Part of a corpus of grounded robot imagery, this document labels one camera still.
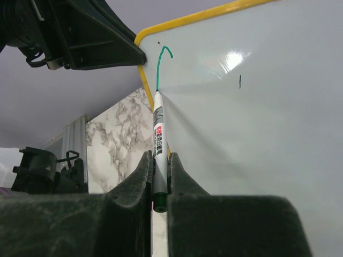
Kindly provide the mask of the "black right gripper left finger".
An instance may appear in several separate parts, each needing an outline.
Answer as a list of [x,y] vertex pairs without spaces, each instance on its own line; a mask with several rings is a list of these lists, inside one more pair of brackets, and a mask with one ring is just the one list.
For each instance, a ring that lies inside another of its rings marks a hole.
[[106,194],[104,256],[152,255],[152,153]]

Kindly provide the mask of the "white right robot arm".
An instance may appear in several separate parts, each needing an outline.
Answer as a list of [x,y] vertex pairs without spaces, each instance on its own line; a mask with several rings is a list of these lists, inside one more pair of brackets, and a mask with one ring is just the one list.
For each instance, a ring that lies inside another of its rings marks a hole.
[[153,156],[114,189],[89,194],[79,154],[27,147],[1,189],[1,256],[151,256]]

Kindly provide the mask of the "yellow framed whiteboard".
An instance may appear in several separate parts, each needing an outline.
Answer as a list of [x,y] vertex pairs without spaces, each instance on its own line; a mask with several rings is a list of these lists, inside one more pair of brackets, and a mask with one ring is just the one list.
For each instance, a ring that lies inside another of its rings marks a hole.
[[235,1],[142,30],[169,149],[212,194],[296,207],[315,256],[342,256],[342,1]]

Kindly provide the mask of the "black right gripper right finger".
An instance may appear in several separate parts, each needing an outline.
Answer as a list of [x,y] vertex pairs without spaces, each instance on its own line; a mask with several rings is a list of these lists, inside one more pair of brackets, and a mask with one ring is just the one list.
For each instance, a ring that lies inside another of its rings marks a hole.
[[186,172],[177,153],[168,160],[169,256],[214,256],[201,204],[209,194]]

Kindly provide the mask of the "white green whiteboard marker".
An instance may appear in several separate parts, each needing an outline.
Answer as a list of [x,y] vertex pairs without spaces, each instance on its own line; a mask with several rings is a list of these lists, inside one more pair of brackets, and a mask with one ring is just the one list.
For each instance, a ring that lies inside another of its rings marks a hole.
[[164,122],[163,98],[159,90],[154,96],[153,112],[153,209],[167,211],[168,147]]

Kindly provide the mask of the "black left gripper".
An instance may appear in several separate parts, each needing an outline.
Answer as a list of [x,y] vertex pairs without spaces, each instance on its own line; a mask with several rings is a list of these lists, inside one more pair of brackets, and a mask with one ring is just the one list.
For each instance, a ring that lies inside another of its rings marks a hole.
[[31,67],[143,65],[135,38],[106,1],[1,1],[1,50],[18,48]]

